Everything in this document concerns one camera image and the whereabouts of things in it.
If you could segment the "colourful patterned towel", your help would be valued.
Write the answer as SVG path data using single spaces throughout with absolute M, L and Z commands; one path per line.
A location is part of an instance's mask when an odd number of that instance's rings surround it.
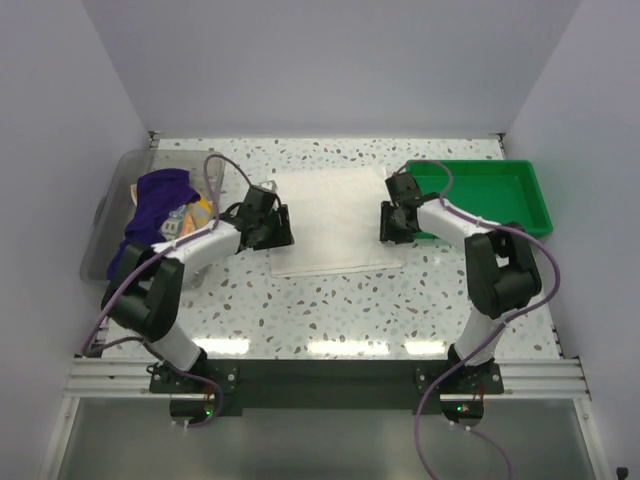
M 169 218 L 163 223 L 161 234 L 165 237 L 165 242 L 186 237 L 204 227 L 210 221 L 213 214 L 212 202 L 205 191 L 196 191 L 200 195 L 199 200 L 188 203 L 171 212 Z M 136 185 L 130 186 L 130 196 L 136 209 Z

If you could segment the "white towel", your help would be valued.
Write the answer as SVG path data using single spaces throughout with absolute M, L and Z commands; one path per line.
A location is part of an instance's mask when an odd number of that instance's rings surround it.
M 294 244 L 270 251 L 271 274 L 300 277 L 402 267 L 406 249 L 379 241 L 386 178 L 383 166 L 275 174 Z

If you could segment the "green plastic tray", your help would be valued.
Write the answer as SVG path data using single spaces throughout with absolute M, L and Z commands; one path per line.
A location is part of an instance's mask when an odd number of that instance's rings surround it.
M 473 215 L 500 223 L 517 222 L 537 238 L 553 231 L 534 167 L 526 160 L 417 162 L 407 171 L 425 194 L 441 192 L 452 175 L 446 198 Z

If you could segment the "purple towel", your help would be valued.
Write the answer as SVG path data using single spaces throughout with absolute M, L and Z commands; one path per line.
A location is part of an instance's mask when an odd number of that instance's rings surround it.
M 190 173 L 184 169 L 152 171 L 141 176 L 136 187 L 137 206 L 124 229 L 124 238 L 107 267 L 108 280 L 116 273 L 127 246 L 135 242 L 147 246 L 165 242 L 161 227 L 170 213 L 200 199 L 199 193 L 190 185 Z

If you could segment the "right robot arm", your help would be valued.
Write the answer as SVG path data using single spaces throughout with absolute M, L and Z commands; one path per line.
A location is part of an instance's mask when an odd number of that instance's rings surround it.
M 445 379 L 454 391 L 468 392 L 481 380 L 479 366 L 495 358 L 499 325 L 510 313 L 523 311 L 542 289 L 529 240 L 516 224 L 487 222 L 438 193 L 422 193 L 408 172 L 390 176 L 385 184 L 389 199 L 381 203 L 381 242 L 411 243 L 419 233 L 428 233 L 464 254 L 472 308 L 449 349 Z

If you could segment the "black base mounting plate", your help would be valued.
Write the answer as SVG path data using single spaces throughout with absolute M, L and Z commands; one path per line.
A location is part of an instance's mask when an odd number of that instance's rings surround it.
M 451 395 L 479 401 L 504 393 L 499 366 L 463 367 L 439 386 L 446 360 L 233 360 L 209 359 L 185 377 L 155 363 L 149 391 L 170 398 L 175 419 L 239 416 L 246 409 L 357 409 L 442 412 Z

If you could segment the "clear grey plastic bin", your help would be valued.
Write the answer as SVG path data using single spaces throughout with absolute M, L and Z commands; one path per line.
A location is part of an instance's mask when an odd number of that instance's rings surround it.
M 207 156 L 206 151 L 157 149 L 130 151 L 123 155 L 94 215 L 93 231 L 80 266 L 80 278 L 84 283 L 102 287 L 108 284 L 107 267 L 135 212 L 132 189 L 138 178 L 156 170 L 183 169 L 189 172 L 190 185 L 208 199 L 206 185 L 210 184 L 218 191 L 225 167 L 222 161 L 212 160 L 204 170 Z

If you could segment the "aluminium frame rail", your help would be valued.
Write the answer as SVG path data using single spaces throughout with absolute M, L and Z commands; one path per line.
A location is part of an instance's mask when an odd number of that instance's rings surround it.
M 76 359 L 63 395 L 75 398 L 136 398 L 150 395 L 144 359 Z M 572 399 L 591 397 L 577 359 L 504 360 L 501 380 L 509 399 Z

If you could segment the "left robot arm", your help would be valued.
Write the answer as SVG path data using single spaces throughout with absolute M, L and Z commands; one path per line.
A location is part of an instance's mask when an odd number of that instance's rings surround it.
M 288 206 L 273 181 L 249 186 L 244 199 L 193 233 L 170 242 L 133 243 L 122 254 L 101 304 L 101 313 L 135 332 L 151 352 L 173 366 L 185 392 L 201 390 L 208 357 L 179 326 L 184 280 L 244 250 L 291 246 Z

